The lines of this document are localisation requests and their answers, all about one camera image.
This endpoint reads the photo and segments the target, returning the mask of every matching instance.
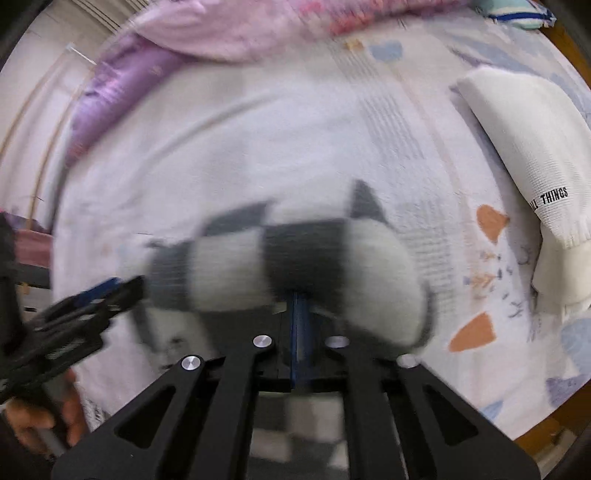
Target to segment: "white folded cloth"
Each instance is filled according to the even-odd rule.
[[[541,77],[491,67],[459,91],[542,221],[532,284],[554,310],[591,304],[591,131],[566,93]]]

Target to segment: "finger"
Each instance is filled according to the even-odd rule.
[[[25,429],[17,433],[17,439],[21,443],[27,447],[30,451],[34,453],[39,453],[45,455],[47,453],[47,446],[37,435],[37,432],[32,429]]]
[[[72,425],[77,422],[79,418],[84,418],[84,410],[80,402],[78,392],[72,386],[61,407],[61,416],[67,425]]]
[[[79,421],[73,423],[70,428],[68,428],[68,436],[67,442],[68,445],[73,447],[76,443],[80,441],[80,439],[86,434],[87,427],[84,418],[80,419]]]
[[[74,371],[71,368],[66,370],[66,373],[64,373],[64,379],[68,383],[74,383],[76,381],[76,374],[74,373]]]
[[[15,431],[30,427],[50,429],[55,425],[53,417],[47,410],[35,407],[19,398],[13,398],[8,402],[6,417]]]

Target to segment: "blue and white pillow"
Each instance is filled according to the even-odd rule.
[[[473,0],[475,10],[484,17],[532,30],[552,27],[556,17],[532,0]]]

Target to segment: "metal screw head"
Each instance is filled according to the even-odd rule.
[[[189,355],[183,358],[181,362],[181,367],[185,370],[196,370],[201,365],[201,359],[198,356]]]
[[[400,355],[396,359],[396,363],[401,368],[414,368],[420,362],[418,361],[418,358],[415,357],[413,354],[411,354],[411,353],[405,353],[404,355]]]
[[[335,335],[332,337],[328,337],[324,344],[328,348],[345,348],[349,344],[349,339],[342,335]]]
[[[254,343],[256,347],[266,348],[273,343],[273,339],[268,335],[258,335],[253,338],[252,343]]]

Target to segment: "white bedsheet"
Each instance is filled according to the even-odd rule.
[[[533,312],[539,221],[453,86],[480,63],[534,72],[585,115],[589,90],[541,34],[469,12],[392,21],[350,40],[361,43],[188,67],[146,98],[69,175],[56,299],[128,275],[150,240],[185,239],[209,215],[320,175],[357,177],[437,294],[423,359],[517,437],[590,378],[591,320],[563,326]],[[114,413],[156,373],[128,316],[106,338],[76,371]]]

